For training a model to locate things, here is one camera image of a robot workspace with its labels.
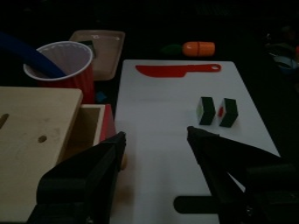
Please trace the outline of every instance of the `wooden box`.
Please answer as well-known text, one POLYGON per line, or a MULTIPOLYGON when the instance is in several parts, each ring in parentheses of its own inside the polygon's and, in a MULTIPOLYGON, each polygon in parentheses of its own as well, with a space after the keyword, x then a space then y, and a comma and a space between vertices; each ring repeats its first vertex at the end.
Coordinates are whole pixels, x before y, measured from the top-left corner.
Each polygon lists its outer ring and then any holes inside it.
POLYGON ((0 222, 27 222, 43 174, 116 134, 109 105, 79 89, 0 87, 0 222))

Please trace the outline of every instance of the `orange toy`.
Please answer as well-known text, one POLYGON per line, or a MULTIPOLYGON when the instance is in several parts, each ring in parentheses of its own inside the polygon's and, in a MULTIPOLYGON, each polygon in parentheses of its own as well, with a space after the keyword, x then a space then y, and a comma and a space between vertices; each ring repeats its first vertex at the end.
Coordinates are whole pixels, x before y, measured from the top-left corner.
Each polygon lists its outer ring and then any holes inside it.
POLYGON ((181 46, 181 53, 188 57, 210 57, 215 53, 215 44, 201 41, 185 42, 181 46))

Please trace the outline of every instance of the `red knife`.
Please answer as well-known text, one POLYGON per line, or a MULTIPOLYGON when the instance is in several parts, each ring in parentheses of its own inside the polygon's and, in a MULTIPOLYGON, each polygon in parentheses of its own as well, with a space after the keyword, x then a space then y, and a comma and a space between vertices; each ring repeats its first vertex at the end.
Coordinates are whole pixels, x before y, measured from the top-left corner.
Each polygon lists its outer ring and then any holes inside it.
POLYGON ((136 70, 155 78, 180 78, 188 72, 218 72, 219 64, 184 65, 184 66, 135 66, 136 70))

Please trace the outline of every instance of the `red cup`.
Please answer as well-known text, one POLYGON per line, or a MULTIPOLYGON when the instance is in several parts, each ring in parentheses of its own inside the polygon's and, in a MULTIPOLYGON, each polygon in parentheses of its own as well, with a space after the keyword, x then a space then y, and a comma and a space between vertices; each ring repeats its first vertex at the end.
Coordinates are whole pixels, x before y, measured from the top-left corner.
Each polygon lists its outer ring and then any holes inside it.
POLYGON ((61 69, 65 76, 48 78, 43 73, 23 65, 29 77, 43 88, 77 88, 83 93, 83 104, 95 103, 95 83, 92 72, 92 51, 88 46, 73 41, 55 42, 36 49, 61 69))

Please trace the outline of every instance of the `green block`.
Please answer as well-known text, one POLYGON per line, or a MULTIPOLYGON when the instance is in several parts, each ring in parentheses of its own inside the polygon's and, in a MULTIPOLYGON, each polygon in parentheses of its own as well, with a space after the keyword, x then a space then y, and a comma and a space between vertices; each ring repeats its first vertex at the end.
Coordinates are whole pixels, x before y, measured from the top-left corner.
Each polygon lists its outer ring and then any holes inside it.
POLYGON ((219 108, 219 126, 230 128, 239 117, 238 102, 234 99, 224 98, 219 108))
POLYGON ((201 97, 197 105, 197 119, 200 125, 211 125, 216 110, 214 106, 214 100, 211 97, 201 97))
POLYGON ((91 49, 92 54, 93 54, 92 57, 95 59, 96 58, 96 50, 95 50, 95 47, 93 47, 93 44, 92 44, 92 40, 80 41, 80 43, 91 49))

